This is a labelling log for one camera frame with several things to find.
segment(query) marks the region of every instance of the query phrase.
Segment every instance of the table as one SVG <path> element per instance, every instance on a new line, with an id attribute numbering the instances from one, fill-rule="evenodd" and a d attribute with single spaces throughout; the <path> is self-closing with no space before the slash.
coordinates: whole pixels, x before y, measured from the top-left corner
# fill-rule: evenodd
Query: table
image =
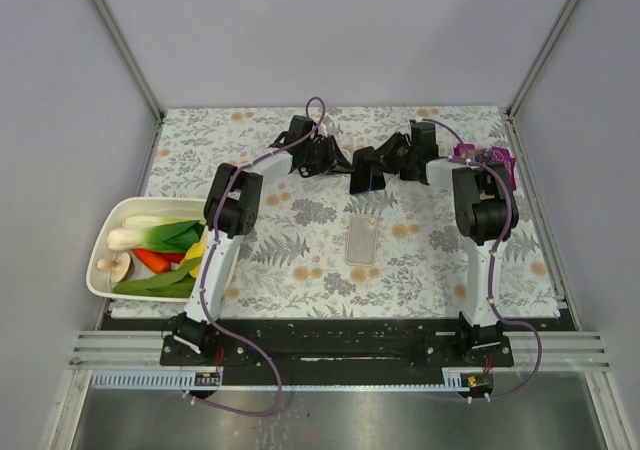
<path id="1" fill-rule="evenodd" d="M 217 166 L 263 154 L 302 108 L 175 109 L 164 119 L 146 196 L 206 198 Z M 317 118 L 314 109 L 312 116 Z M 342 149 L 379 146 L 409 120 L 441 120 L 476 147 L 508 147 L 497 107 L 330 108 L 327 127 Z M 438 131 L 441 154 L 453 137 Z M 223 318 L 456 317 L 466 297 L 466 254 L 449 192 L 386 176 L 384 191 L 350 196 L 349 178 L 303 179 L 266 185 L 254 232 L 245 238 Z M 516 166 L 516 181 L 519 182 Z M 515 192 L 520 222 L 503 264 L 499 308 L 509 317 L 558 316 L 531 209 Z M 349 218 L 379 218 L 373 267 L 345 262 Z M 183 304 L 116 300 L 114 318 L 168 318 Z"/>

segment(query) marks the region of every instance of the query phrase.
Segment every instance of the cable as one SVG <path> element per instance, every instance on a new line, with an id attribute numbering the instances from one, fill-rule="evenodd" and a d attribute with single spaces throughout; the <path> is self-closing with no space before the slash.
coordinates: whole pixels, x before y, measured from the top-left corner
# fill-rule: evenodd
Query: cable
<path id="1" fill-rule="evenodd" d="M 318 130 L 319 126 L 322 124 L 322 121 L 324 120 L 324 117 L 326 115 L 326 110 L 327 110 L 324 101 L 320 97 L 312 97 L 311 99 L 309 99 L 309 101 L 307 102 L 307 104 L 305 106 L 305 112 L 306 112 L 307 116 L 309 116 L 309 106 L 316 100 L 320 104 L 320 108 L 321 108 L 322 113 L 320 115 L 320 119 L 313 126 L 313 128 L 309 131 L 309 133 L 307 133 L 303 137 L 299 138 L 295 142 L 290 143 L 289 145 L 285 145 L 284 147 L 279 148 L 277 150 L 274 150 L 273 152 L 265 153 L 264 155 L 256 158 L 250 164 L 238 167 L 236 169 L 236 171 L 233 173 L 233 175 L 229 179 L 229 183 L 227 184 L 227 187 L 224 190 L 224 193 L 222 194 L 222 198 L 220 199 L 220 203 L 218 204 L 218 208 L 216 209 L 216 213 L 215 213 L 215 215 L 213 217 L 214 243 L 213 243 L 213 245 L 211 247 L 211 251 L 209 252 L 209 255 L 207 256 L 206 261 L 204 262 L 204 265 L 202 266 L 202 269 L 200 270 L 201 272 L 203 272 L 202 273 L 202 280 L 200 282 L 200 305 L 202 305 L 202 310 L 204 311 L 204 314 L 207 317 L 207 320 L 220 333 L 224 333 L 225 335 L 228 335 L 229 337 L 235 338 L 236 340 L 238 340 L 238 341 L 240 341 L 242 343 L 245 343 L 246 345 L 249 345 L 251 348 L 253 348 L 255 351 L 257 351 L 260 354 L 260 356 L 262 356 L 262 358 L 265 359 L 265 361 L 269 364 L 269 366 L 273 370 L 274 376 L 276 377 L 276 382 L 277 382 L 277 387 L 278 387 L 277 394 L 276 394 L 276 401 L 273 403 L 273 405 L 271 405 L 266 410 L 254 412 L 254 411 L 241 410 L 241 409 L 238 409 L 238 408 L 228 407 L 228 406 L 222 405 L 220 403 L 210 402 L 208 400 L 204 400 L 204 399 L 201 399 L 201 398 L 195 398 L 194 397 L 195 401 L 198 401 L 198 402 L 200 402 L 200 403 L 202 403 L 204 405 L 207 405 L 209 407 L 218 408 L 220 410 L 226 410 L 227 412 L 232 412 L 232 413 L 236 413 L 238 415 L 245 415 L 245 416 L 249 416 L 249 417 L 266 417 L 266 416 L 269 416 L 269 415 L 273 415 L 278 410 L 280 410 L 280 405 L 282 404 L 282 379 L 280 378 L 280 372 L 278 372 L 278 368 L 276 367 L 275 363 L 273 363 L 273 360 L 267 354 L 267 352 L 265 352 L 262 348 L 260 348 L 259 345 L 257 345 L 256 343 L 252 342 L 248 338 L 243 337 L 242 335 L 238 335 L 237 333 L 234 333 L 234 332 L 232 332 L 230 330 L 227 330 L 226 328 L 222 327 L 219 323 L 217 323 L 213 319 L 213 317 L 211 316 L 211 313 L 209 313 L 209 309 L 207 308 L 207 303 L 205 302 L 205 299 L 204 299 L 205 281 L 206 281 L 207 271 L 209 269 L 209 266 L 211 265 L 211 260 L 213 259 L 213 255 L 215 254 L 215 251 L 218 248 L 218 244 L 220 243 L 220 230 L 218 228 L 218 220 L 220 218 L 220 214 L 222 213 L 222 208 L 224 207 L 224 203 L 226 202 L 227 197 L 229 196 L 229 193 L 231 193 L 231 189 L 233 188 L 236 180 L 238 179 L 238 176 L 240 175 L 241 172 L 253 167 L 254 165 L 262 162 L 263 160 L 266 160 L 267 158 L 270 158 L 273 155 L 277 155 L 279 153 L 286 152 L 290 148 L 293 148 L 296 145 L 299 145 L 300 143 L 304 142 L 309 137 L 311 137 L 311 135 L 313 135 L 313 133 L 316 132 Z"/>
<path id="2" fill-rule="evenodd" d="M 448 125 L 445 125 L 444 123 L 438 120 L 433 120 L 430 118 L 423 119 L 422 121 L 430 122 L 430 123 L 441 126 L 445 130 L 447 130 L 449 133 L 451 133 L 462 145 L 466 145 L 466 143 L 462 140 L 460 135 Z M 513 218 L 513 208 L 512 208 L 511 198 L 509 198 L 509 190 L 504 180 L 502 180 L 502 177 L 500 177 L 500 175 L 498 175 L 498 173 L 495 170 L 493 170 L 491 167 L 485 165 L 484 163 L 474 162 L 471 159 L 449 157 L 449 160 L 455 163 L 460 163 L 462 165 L 469 165 L 471 167 L 482 168 L 483 170 L 488 172 L 489 175 L 491 175 L 496 180 L 496 182 L 498 182 L 500 189 L 502 190 L 503 194 L 506 197 L 505 202 L 507 204 L 507 219 L 505 221 L 504 227 L 502 228 L 502 231 L 500 232 L 500 235 L 498 236 L 496 241 L 493 243 L 493 246 L 491 247 L 491 257 L 489 258 L 489 281 L 487 285 L 489 305 L 491 306 L 491 310 L 493 311 L 496 318 L 500 320 L 500 322 L 502 322 L 504 325 L 522 327 L 531 331 L 534 337 L 536 338 L 536 342 L 538 345 L 538 352 L 536 357 L 536 363 L 533 367 L 533 370 L 531 371 L 531 374 L 529 374 L 529 376 L 524 382 L 522 382 L 519 386 L 517 386 L 513 390 L 503 393 L 502 395 L 496 395 L 495 397 L 494 396 L 491 397 L 492 400 L 502 400 L 508 397 L 512 397 L 522 392 L 525 388 L 527 388 L 531 384 L 531 382 L 535 379 L 536 375 L 538 374 L 538 371 L 540 370 L 540 364 L 542 363 L 542 339 L 540 338 L 540 333 L 538 332 L 538 330 L 536 330 L 536 328 L 528 322 L 523 322 L 521 320 L 506 319 L 496 307 L 494 296 L 493 296 L 493 276 L 494 276 L 495 264 L 496 264 L 495 254 L 496 254 L 496 251 L 498 250 L 498 247 L 504 241 L 504 238 L 506 237 L 507 233 L 511 228 L 511 220 Z"/>

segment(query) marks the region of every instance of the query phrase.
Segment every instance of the white wall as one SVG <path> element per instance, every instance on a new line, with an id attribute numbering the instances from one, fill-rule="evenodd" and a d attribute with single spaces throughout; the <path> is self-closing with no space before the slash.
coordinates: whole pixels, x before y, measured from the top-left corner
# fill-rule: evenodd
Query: white wall
<path id="1" fill-rule="evenodd" d="M 565 0 L 108 0 L 164 107 L 507 105 Z"/>
<path id="2" fill-rule="evenodd" d="M 35 449 L 153 120 L 86 0 L 0 0 L 0 435 Z"/>
<path id="3" fill-rule="evenodd" d="M 636 434 L 639 105 L 640 0 L 584 0 L 516 116 L 580 314 L 604 337 Z"/>

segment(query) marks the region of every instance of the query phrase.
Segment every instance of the metallic floor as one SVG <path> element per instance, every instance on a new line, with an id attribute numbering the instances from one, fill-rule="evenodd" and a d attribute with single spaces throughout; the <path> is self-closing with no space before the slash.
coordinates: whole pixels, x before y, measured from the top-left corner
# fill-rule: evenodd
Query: metallic floor
<path id="1" fill-rule="evenodd" d="M 499 393 L 519 382 L 496 377 Z M 245 409 L 271 404 L 267 392 L 220 392 Z M 522 394 L 467 405 L 438 393 L 297 392 L 273 417 L 241 417 L 178 393 L 90 390 L 73 448 L 161 449 L 604 449 L 586 383 L 541 374 Z"/>

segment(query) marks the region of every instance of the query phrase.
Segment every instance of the purple cable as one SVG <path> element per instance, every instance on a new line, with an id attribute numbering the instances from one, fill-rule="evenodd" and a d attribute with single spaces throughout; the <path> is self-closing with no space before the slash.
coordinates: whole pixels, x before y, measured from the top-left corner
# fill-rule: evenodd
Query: purple cable
<path id="1" fill-rule="evenodd" d="M 436 125 L 441 126 L 442 128 L 444 128 L 445 130 L 447 130 L 449 133 L 451 133 L 462 145 L 466 145 L 466 143 L 462 140 L 462 138 L 460 137 L 460 135 L 454 131 L 451 127 L 449 127 L 448 125 L 445 125 L 444 123 L 438 121 L 438 120 L 433 120 L 430 118 L 425 118 L 422 120 L 423 122 L 430 122 L 430 123 L 434 123 Z M 492 400 L 502 400 L 508 397 L 512 397 L 518 393 L 520 393 L 521 391 L 523 391 L 525 388 L 527 388 L 531 382 L 534 380 L 534 378 L 536 377 L 536 375 L 538 374 L 538 371 L 540 370 L 540 364 L 542 363 L 542 339 L 540 338 L 540 333 L 538 332 L 538 330 L 535 329 L 535 327 L 533 325 L 531 325 L 528 322 L 523 322 L 521 320 L 508 320 L 506 319 L 498 310 L 498 307 L 496 307 L 495 301 L 494 301 L 494 297 L 493 297 L 493 276 L 494 276 L 494 269 L 495 269 L 495 264 L 496 264 L 496 257 L 495 257 L 495 252 L 498 250 L 498 247 L 500 246 L 500 244 L 504 241 L 504 238 L 506 237 L 507 233 L 509 232 L 509 229 L 511 228 L 511 219 L 513 218 L 513 208 L 512 208 L 512 204 L 511 204 L 511 199 L 509 198 L 509 190 L 507 188 L 507 185 L 504 183 L 504 180 L 502 180 L 502 178 L 500 177 L 500 175 L 498 175 L 498 173 L 493 170 L 491 167 L 485 165 L 484 163 L 480 163 L 480 162 L 474 162 L 470 159 L 463 159 L 463 158 L 450 158 L 450 160 L 452 162 L 455 163 L 460 163 L 462 165 L 469 165 L 472 167 L 479 167 L 482 168 L 483 170 L 487 171 L 489 173 L 489 175 L 491 175 L 496 182 L 498 182 L 498 185 L 500 185 L 500 189 L 502 190 L 502 192 L 505 195 L 505 202 L 507 203 L 507 220 L 505 221 L 504 227 L 502 228 L 502 231 L 500 232 L 500 235 L 498 236 L 498 238 L 496 239 L 496 241 L 493 244 L 493 247 L 491 247 L 491 257 L 489 258 L 489 282 L 488 282 L 488 287 L 487 287 L 487 292 L 489 295 L 489 305 L 491 306 L 491 310 L 493 311 L 494 315 L 496 316 L 496 318 L 498 320 L 500 320 L 503 324 L 505 325 L 510 325 L 510 326 L 515 326 L 515 327 L 523 327 L 526 328 L 527 330 L 531 331 L 533 333 L 533 335 L 536 338 L 536 342 L 538 345 L 538 355 L 536 357 L 536 363 L 533 367 L 533 370 L 531 371 L 531 374 L 529 375 L 529 377 L 527 377 L 527 379 L 522 382 L 518 387 L 514 388 L 513 390 L 510 390 L 502 395 L 496 395 L 495 397 L 491 397 Z"/>
<path id="2" fill-rule="evenodd" d="M 309 116 L 309 106 L 311 105 L 311 103 L 314 100 L 317 100 L 320 103 L 320 108 L 322 110 L 322 113 L 320 115 L 320 119 L 313 126 L 313 128 L 309 131 L 309 133 L 307 133 L 303 137 L 299 138 L 295 142 L 290 143 L 289 145 L 285 145 L 284 147 L 276 149 L 273 152 L 265 153 L 264 155 L 256 158 L 250 164 L 238 167 L 236 169 L 236 171 L 234 172 L 234 174 L 231 176 L 231 178 L 229 179 L 229 183 L 227 184 L 227 187 L 225 188 L 224 193 L 222 194 L 222 198 L 220 199 L 220 203 L 218 204 L 218 208 L 216 210 L 216 213 L 215 213 L 215 215 L 213 217 L 213 230 L 215 232 L 214 233 L 214 235 L 215 235 L 214 244 L 211 247 L 211 251 L 209 252 L 207 260 L 204 262 L 204 265 L 202 266 L 202 269 L 200 270 L 201 272 L 203 272 L 202 273 L 202 280 L 200 281 L 200 305 L 202 305 L 202 310 L 203 310 L 205 316 L 207 317 L 207 320 L 209 320 L 209 323 L 216 330 L 218 330 L 219 332 L 224 333 L 225 335 L 228 335 L 228 336 L 230 336 L 232 338 L 235 338 L 236 340 L 239 340 L 240 342 L 243 342 L 243 343 L 249 345 L 251 348 L 256 350 L 266 360 L 266 362 L 269 364 L 269 366 L 273 370 L 273 374 L 276 377 L 276 382 L 277 382 L 277 387 L 278 387 L 277 394 L 276 394 L 276 401 L 273 403 L 273 405 L 271 405 L 266 410 L 262 410 L 262 411 L 259 411 L 259 412 L 253 412 L 253 411 L 240 410 L 238 408 L 228 407 L 228 406 L 222 405 L 220 403 L 210 402 L 208 400 L 204 400 L 204 399 L 201 399 L 201 398 L 195 398 L 194 397 L 194 400 L 196 400 L 196 401 L 198 401 L 200 403 L 203 403 L 204 405 L 207 405 L 209 407 L 218 408 L 220 410 L 226 410 L 228 412 L 237 413 L 238 415 L 245 415 L 245 416 L 248 416 L 248 417 L 266 417 L 266 416 L 273 415 L 274 413 L 276 413 L 280 409 L 280 405 L 282 404 L 282 379 L 280 378 L 280 372 L 278 372 L 278 368 L 276 367 L 275 363 L 273 363 L 273 360 L 271 359 L 271 357 L 267 354 L 267 352 L 265 352 L 262 348 L 260 348 L 260 346 L 257 345 L 256 343 L 252 342 L 248 338 L 243 337 L 242 335 L 238 335 L 237 333 L 234 333 L 234 332 L 232 332 L 230 330 L 227 330 L 226 328 L 220 326 L 220 324 L 217 323 L 213 319 L 213 317 L 211 316 L 211 313 L 209 312 L 209 309 L 207 308 L 207 304 L 206 304 L 206 302 L 204 300 L 204 294 L 205 294 L 205 289 L 204 288 L 205 288 L 205 280 L 206 280 L 206 276 L 207 276 L 207 271 L 209 270 L 209 266 L 211 265 L 211 260 L 213 259 L 213 255 L 214 255 L 216 249 L 218 248 L 218 243 L 219 243 L 219 240 L 220 240 L 220 230 L 218 228 L 218 219 L 220 218 L 220 213 L 222 212 L 222 207 L 224 206 L 224 203 L 227 200 L 227 197 L 229 196 L 229 193 L 231 193 L 231 189 L 233 188 L 233 185 L 235 184 L 235 181 L 237 180 L 238 176 L 240 175 L 240 173 L 242 171 L 247 170 L 247 169 L 253 167 L 254 165 L 257 165 L 261 161 L 266 160 L 267 158 L 272 157 L 273 155 L 277 155 L 278 153 L 286 152 L 290 148 L 293 148 L 296 145 L 299 145 L 300 143 L 304 142 L 306 139 L 311 137 L 311 135 L 313 135 L 313 133 L 318 130 L 318 127 L 320 126 L 320 124 L 322 124 L 322 121 L 324 120 L 324 117 L 326 115 L 326 110 L 327 109 L 326 109 L 326 105 L 325 105 L 324 101 L 320 97 L 312 97 L 311 99 L 309 99 L 309 101 L 307 102 L 307 105 L 305 106 L 305 112 L 306 112 L 307 116 Z"/>

